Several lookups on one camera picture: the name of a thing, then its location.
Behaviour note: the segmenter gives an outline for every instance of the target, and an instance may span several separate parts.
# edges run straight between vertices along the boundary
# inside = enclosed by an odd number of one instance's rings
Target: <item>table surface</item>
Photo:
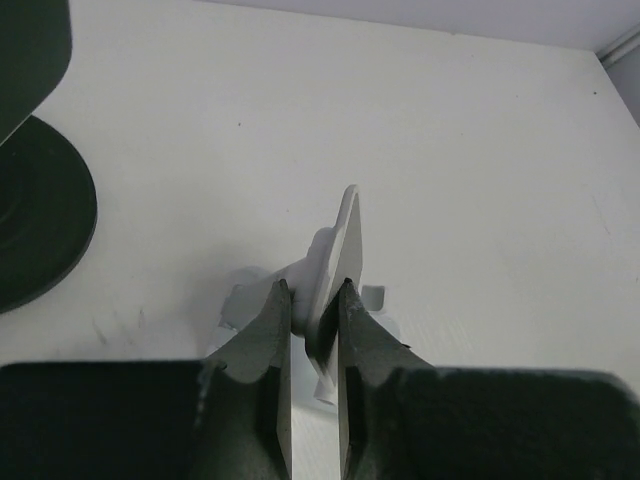
[[[361,187],[363,282],[434,364],[640,391],[640,130],[591,52],[190,0],[72,2],[36,114],[96,183],[86,256],[0,361],[191,358],[236,269],[302,257]],[[335,419],[293,412],[298,478]]]

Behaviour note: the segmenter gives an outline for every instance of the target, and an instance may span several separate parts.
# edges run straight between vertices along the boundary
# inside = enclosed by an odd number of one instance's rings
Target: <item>white table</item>
[[[0,361],[203,352],[234,269],[304,255],[361,187],[363,282],[435,364],[640,391],[640,130],[596,57],[190,0],[72,3],[36,112],[86,159],[95,237],[0,317]],[[293,414],[297,478],[335,420]]]

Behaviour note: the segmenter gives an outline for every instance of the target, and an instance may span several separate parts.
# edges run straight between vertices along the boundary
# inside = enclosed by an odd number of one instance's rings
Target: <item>black object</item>
[[[199,361],[0,370],[0,478],[291,477],[291,296]],[[594,372],[435,368],[347,281],[339,331],[344,480],[640,478],[640,409]]]
[[[87,166],[62,135],[29,117],[70,58],[67,0],[0,0],[0,313],[62,280],[93,235]]]
[[[289,478],[291,298],[204,362],[0,370],[0,478]]]
[[[62,280],[87,249],[96,217],[80,154],[29,117],[0,145],[0,313]]]

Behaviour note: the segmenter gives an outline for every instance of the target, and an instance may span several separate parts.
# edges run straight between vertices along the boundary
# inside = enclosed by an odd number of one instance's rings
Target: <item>black circular object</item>
[[[93,236],[96,190],[78,151],[29,117],[0,145],[0,313],[42,295]]]

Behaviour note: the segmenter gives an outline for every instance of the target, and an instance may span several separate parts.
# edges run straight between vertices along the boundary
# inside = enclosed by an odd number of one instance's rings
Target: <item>round black base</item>
[[[62,280],[87,249],[96,191],[82,157],[29,117],[0,145],[0,313]]]

